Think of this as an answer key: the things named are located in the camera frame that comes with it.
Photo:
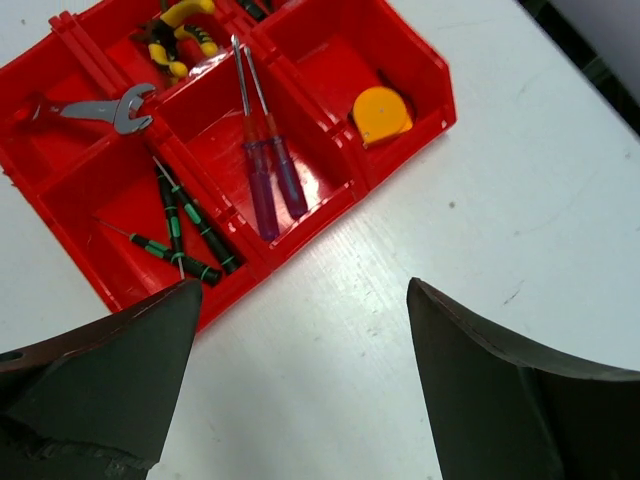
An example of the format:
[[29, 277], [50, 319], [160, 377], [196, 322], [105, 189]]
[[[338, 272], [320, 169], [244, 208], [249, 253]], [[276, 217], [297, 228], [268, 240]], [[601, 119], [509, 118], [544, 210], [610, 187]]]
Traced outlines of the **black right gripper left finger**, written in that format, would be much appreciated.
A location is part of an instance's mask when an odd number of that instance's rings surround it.
[[4, 479], [144, 479], [160, 461], [200, 317], [198, 280], [1, 355]]

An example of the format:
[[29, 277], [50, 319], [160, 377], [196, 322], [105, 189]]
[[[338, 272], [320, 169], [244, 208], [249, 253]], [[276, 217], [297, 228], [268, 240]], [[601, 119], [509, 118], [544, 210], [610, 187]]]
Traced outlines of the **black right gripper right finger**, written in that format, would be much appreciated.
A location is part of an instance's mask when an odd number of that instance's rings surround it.
[[639, 374], [509, 330], [414, 278], [407, 307], [446, 479], [635, 479]]

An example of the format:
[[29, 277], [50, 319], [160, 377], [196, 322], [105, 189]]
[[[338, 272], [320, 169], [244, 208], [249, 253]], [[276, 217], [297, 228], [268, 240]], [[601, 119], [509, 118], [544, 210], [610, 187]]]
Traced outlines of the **green black precision screwdriver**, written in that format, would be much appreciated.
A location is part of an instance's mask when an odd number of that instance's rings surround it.
[[231, 248], [218, 235], [216, 230], [208, 221], [208, 218], [191, 198], [183, 185], [177, 184], [172, 178], [169, 167], [162, 164], [155, 156], [152, 157], [169, 180], [178, 207], [182, 206], [191, 223], [197, 228], [201, 238], [207, 245], [209, 251], [216, 258], [225, 273], [232, 274], [241, 266], [241, 261], [235, 256]]
[[176, 266], [181, 272], [182, 278], [184, 278], [186, 274], [189, 274], [212, 287], [218, 285], [223, 278], [221, 270], [207, 265], [193, 257], [187, 256], [184, 253], [178, 253], [170, 247], [144, 237], [138, 233], [126, 232], [97, 217], [95, 217], [95, 220], [103, 226], [124, 235], [131, 243], [142, 250], [145, 250], [147, 253], [150, 253], [166, 263]]
[[172, 250], [174, 251], [172, 262], [178, 266], [180, 276], [184, 279], [185, 271], [183, 258], [185, 253], [177, 200], [175, 199], [169, 180], [158, 166], [155, 167], [155, 173], [159, 186], [160, 198], [167, 220], [169, 239], [171, 241]]

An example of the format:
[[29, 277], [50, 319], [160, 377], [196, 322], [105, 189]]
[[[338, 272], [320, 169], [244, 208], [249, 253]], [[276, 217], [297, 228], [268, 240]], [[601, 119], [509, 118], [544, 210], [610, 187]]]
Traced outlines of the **blue red handled screwdriver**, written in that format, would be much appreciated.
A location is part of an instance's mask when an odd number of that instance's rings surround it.
[[268, 143], [272, 147], [274, 154], [273, 163], [280, 191], [283, 195], [290, 216], [294, 220], [298, 220], [309, 210], [300, 176], [292, 159], [287, 141], [276, 124], [275, 117], [267, 104], [251, 49], [248, 46], [244, 46], [243, 51], [251, 71], [256, 92], [264, 114], [267, 131], [269, 133]]

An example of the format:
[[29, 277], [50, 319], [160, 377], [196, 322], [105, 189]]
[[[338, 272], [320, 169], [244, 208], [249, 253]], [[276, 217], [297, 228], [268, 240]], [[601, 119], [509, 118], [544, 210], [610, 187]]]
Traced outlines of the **silver open-end wrench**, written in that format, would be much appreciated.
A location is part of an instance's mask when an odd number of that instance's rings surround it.
[[156, 87], [151, 83], [134, 85], [116, 100], [83, 100], [77, 102], [53, 101], [37, 94], [32, 100], [25, 121], [35, 124], [54, 117], [101, 121], [111, 125], [120, 135], [130, 135], [142, 131], [153, 122], [151, 115], [138, 115], [145, 98], [154, 94]]

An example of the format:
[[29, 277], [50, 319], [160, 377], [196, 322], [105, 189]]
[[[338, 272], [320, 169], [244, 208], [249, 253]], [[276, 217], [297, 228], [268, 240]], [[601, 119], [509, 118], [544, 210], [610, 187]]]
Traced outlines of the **yellow tape measure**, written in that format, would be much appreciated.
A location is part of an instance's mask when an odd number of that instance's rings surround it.
[[385, 86], [361, 92], [354, 101], [351, 114], [364, 148], [390, 141], [414, 126], [404, 99]]

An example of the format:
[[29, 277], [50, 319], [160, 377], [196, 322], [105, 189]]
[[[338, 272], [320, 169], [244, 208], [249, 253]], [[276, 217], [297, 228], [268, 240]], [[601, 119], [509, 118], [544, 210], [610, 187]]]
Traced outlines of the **yellow handled pliers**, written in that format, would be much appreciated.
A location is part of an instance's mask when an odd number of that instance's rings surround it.
[[161, 15], [149, 21], [141, 32], [141, 42], [147, 46], [153, 63], [166, 74], [184, 78], [188, 68], [179, 60], [178, 43], [194, 40], [206, 57], [213, 57], [218, 46], [211, 35], [186, 20], [196, 14], [213, 15], [213, 1], [179, 1], [163, 9]]
[[189, 68], [183, 62], [181, 54], [182, 42], [195, 41], [207, 58], [214, 57], [219, 51], [211, 35], [195, 24], [182, 24], [174, 28], [157, 20], [140, 26], [129, 38], [146, 46], [155, 68], [167, 76], [172, 84], [189, 74]]

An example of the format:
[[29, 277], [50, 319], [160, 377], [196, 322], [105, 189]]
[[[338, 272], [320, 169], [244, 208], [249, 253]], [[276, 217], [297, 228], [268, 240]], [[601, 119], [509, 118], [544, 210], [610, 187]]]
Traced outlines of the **red black utility knife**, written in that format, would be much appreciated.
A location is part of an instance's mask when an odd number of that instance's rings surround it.
[[236, 3], [256, 22], [268, 17], [267, 11], [254, 0], [236, 0]]

